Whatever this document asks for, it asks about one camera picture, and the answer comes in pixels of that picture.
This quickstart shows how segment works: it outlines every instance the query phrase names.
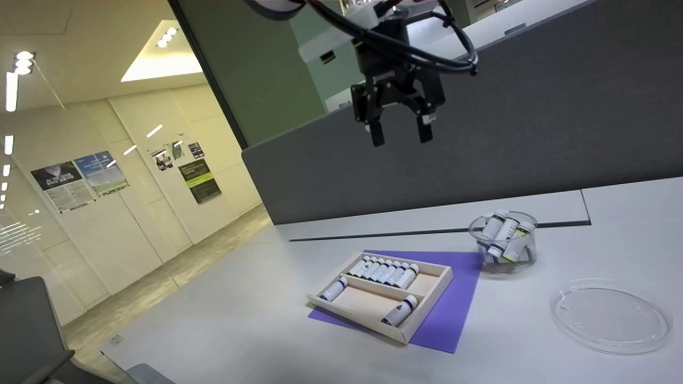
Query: clear petri dish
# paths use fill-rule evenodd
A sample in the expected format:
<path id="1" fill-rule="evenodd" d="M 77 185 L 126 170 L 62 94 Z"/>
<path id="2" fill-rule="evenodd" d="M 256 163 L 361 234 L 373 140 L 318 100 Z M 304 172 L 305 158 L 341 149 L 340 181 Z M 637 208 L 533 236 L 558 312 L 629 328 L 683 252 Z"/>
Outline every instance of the clear petri dish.
<path id="1" fill-rule="evenodd" d="M 670 317 L 655 302 L 599 284 L 560 290 L 554 315 L 572 339 L 608 354 L 650 354 L 673 333 Z"/>

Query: floor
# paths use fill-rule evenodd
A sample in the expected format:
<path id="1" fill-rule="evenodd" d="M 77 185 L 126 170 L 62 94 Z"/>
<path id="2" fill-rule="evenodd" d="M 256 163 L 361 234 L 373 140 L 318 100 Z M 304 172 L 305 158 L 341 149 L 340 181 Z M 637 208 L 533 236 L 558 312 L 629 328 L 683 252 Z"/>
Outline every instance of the floor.
<path id="1" fill-rule="evenodd" d="M 231 226 L 218 230 L 210 238 L 186 249 L 172 262 L 152 271 L 126 290 L 109 297 L 91 308 L 86 315 L 64 327 L 69 348 L 77 352 L 77 360 L 113 382 L 129 384 L 129 376 L 100 354 L 103 344 L 116 336 L 129 322 L 146 313 L 191 280 L 207 271 L 214 262 L 231 255 L 241 243 L 271 226 L 271 218 L 262 207 L 252 208 Z"/>

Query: purple mat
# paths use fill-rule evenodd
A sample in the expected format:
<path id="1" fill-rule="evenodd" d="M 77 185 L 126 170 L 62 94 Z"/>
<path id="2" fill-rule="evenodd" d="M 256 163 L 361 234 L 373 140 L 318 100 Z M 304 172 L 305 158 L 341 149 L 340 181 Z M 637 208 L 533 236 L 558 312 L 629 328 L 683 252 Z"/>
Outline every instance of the purple mat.
<path id="1" fill-rule="evenodd" d="M 449 265 L 452 269 L 451 285 L 444 290 L 440 301 L 432 308 L 430 315 L 424 317 L 420 328 L 413 334 L 411 344 L 454 354 L 458 342 L 462 339 L 470 302 L 475 297 L 475 288 L 481 271 L 481 254 L 476 252 L 382 252 L 382 249 L 367 249 L 367 252 L 423 261 L 434 265 Z M 347 317 L 340 317 L 323 309 L 315 309 L 307 317 L 363 331 L 359 325 L 349 322 Z"/>

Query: wooden tray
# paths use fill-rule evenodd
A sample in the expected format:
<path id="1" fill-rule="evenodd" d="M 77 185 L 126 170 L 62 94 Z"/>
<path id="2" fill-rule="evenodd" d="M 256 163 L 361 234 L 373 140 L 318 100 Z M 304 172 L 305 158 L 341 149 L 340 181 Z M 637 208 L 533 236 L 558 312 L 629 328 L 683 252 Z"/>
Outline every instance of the wooden tray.
<path id="1" fill-rule="evenodd" d="M 363 255 L 377 255 L 387 261 L 419 265 L 420 271 L 406 290 L 349 276 L 349 271 Z M 320 294 L 335 280 L 340 280 L 340 276 L 349 280 L 349 288 L 337 299 L 323 301 Z M 363 252 L 353 255 L 349 262 L 343 262 L 343 267 L 331 272 L 323 284 L 318 284 L 307 294 L 307 299 L 311 306 L 323 308 L 324 312 L 349 317 L 400 344 L 408 344 L 411 336 L 419 331 L 419 327 L 428 317 L 428 313 L 432 312 L 432 308 L 435 306 L 435 301 L 442 297 L 451 280 L 452 280 L 452 271 L 446 265 L 432 265 L 432 262 Z M 411 294 L 419 299 L 419 306 L 415 308 L 415 312 L 400 327 L 384 325 L 382 317 Z"/>

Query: poster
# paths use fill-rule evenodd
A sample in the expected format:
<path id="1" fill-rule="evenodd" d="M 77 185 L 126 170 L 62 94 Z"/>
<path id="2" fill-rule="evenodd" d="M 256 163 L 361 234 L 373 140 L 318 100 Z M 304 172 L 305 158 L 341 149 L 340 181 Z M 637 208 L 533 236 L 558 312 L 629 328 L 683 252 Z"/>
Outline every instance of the poster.
<path id="1" fill-rule="evenodd" d="M 109 152 L 77 158 L 74 165 L 80 166 L 81 174 L 96 192 L 96 197 L 113 194 L 129 187 L 121 169 L 116 165 Z"/>
<path id="2" fill-rule="evenodd" d="M 154 165 L 157 165 L 159 170 L 173 169 L 173 158 L 172 158 L 172 153 L 166 149 L 154 152 L 152 158 L 154 158 Z"/>
<path id="3" fill-rule="evenodd" d="M 173 159 L 184 158 L 184 140 L 173 140 L 172 146 Z"/>
<path id="4" fill-rule="evenodd" d="M 194 140 L 194 143 L 189 143 L 189 149 L 193 152 L 193 156 L 197 159 L 202 159 L 205 158 L 205 149 L 200 149 L 200 146 Z"/>
<path id="5" fill-rule="evenodd" d="M 36 169 L 32 174 L 59 213 L 95 201 L 88 183 L 73 163 Z"/>
<path id="6" fill-rule="evenodd" d="M 205 159 L 184 165 L 184 166 L 180 166 L 180 172 L 184 174 L 184 179 L 186 179 L 186 183 L 199 205 L 222 194 L 214 174 L 212 174 L 212 169 Z"/>

